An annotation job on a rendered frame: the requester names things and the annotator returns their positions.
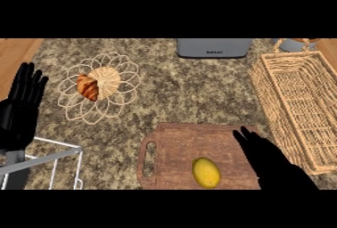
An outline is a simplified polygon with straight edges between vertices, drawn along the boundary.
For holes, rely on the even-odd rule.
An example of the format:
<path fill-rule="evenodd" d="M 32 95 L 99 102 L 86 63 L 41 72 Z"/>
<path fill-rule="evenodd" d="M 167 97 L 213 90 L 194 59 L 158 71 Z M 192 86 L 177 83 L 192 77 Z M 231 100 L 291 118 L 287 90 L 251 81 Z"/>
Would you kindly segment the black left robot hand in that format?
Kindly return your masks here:
<path fill-rule="evenodd" d="M 47 81 L 34 63 L 22 62 L 7 98 L 0 101 L 0 153 L 22 151 L 32 141 Z"/>

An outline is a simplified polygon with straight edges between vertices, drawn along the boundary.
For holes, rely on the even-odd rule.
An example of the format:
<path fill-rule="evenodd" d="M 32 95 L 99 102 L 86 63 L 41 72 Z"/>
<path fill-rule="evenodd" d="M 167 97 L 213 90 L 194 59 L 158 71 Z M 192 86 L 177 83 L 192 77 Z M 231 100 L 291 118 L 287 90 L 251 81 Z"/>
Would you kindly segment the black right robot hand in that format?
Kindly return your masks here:
<path fill-rule="evenodd" d="M 263 191 L 316 191 L 319 188 L 304 170 L 284 156 L 278 146 L 241 126 L 234 131 Z"/>

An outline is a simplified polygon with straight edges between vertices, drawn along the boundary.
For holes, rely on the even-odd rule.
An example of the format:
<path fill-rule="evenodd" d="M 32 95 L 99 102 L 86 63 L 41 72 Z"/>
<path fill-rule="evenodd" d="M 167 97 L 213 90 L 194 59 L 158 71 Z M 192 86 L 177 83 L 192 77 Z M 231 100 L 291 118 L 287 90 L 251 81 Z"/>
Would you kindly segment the yellow lemon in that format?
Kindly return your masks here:
<path fill-rule="evenodd" d="M 198 185 L 205 189 L 214 188 L 220 183 L 220 169 L 214 162 L 204 157 L 192 160 L 192 175 Z"/>

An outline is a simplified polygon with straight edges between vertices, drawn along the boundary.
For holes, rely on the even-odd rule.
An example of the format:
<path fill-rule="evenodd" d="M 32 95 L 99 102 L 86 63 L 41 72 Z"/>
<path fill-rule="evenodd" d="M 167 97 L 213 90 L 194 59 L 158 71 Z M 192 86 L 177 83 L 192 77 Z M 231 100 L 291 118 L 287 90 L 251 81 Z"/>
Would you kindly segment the brown wooden cutting board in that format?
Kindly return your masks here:
<path fill-rule="evenodd" d="M 202 190 L 192 160 L 208 158 L 222 173 L 216 190 L 257 190 L 259 178 L 234 138 L 239 126 L 161 123 L 139 149 L 137 180 L 143 189 Z M 155 143 L 152 176 L 143 176 L 148 143 Z"/>

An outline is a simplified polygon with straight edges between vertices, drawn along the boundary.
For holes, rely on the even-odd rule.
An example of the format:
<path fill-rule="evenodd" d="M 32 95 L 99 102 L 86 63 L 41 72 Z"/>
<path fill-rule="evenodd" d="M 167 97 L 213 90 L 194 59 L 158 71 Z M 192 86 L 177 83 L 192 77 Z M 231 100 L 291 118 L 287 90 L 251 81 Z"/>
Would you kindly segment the tan wicker basket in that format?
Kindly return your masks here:
<path fill-rule="evenodd" d="M 303 40 L 299 52 L 281 46 L 248 71 L 272 137 L 290 162 L 310 175 L 337 171 L 337 71 Z"/>

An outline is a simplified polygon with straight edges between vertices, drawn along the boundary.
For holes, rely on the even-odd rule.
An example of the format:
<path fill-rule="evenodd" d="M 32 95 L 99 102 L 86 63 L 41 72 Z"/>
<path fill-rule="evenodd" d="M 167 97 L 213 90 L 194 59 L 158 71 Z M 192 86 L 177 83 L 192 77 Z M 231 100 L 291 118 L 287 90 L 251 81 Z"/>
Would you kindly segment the brown croissant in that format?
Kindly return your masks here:
<path fill-rule="evenodd" d="M 77 90 L 78 93 L 93 102 L 98 101 L 99 87 L 98 81 L 87 75 L 80 74 L 77 78 Z"/>

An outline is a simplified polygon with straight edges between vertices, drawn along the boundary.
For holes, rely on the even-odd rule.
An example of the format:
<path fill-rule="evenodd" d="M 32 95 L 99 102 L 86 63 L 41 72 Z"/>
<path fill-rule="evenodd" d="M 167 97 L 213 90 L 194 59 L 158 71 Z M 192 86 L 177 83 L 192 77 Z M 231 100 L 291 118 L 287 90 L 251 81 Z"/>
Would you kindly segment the pale grey-blue pot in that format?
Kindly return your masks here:
<path fill-rule="evenodd" d="M 316 49 L 316 43 L 318 43 L 319 39 L 318 38 L 310 38 L 309 39 L 309 49 L 315 50 Z M 301 38 L 287 38 L 282 43 L 281 43 L 281 49 L 285 52 L 301 52 L 303 51 L 303 47 L 304 47 L 306 43 L 303 41 Z"/>

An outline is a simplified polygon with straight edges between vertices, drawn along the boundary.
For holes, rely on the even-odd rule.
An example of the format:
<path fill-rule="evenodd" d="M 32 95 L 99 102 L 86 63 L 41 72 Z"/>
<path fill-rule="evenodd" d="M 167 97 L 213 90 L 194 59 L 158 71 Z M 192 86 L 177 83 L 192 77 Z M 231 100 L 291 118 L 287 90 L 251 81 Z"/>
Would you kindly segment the grey appliance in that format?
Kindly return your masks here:
<path fill-rule="evenodd" d="M 176 52 L 182 58 L 244 58 L 251 38 L 177 38 Z"/>

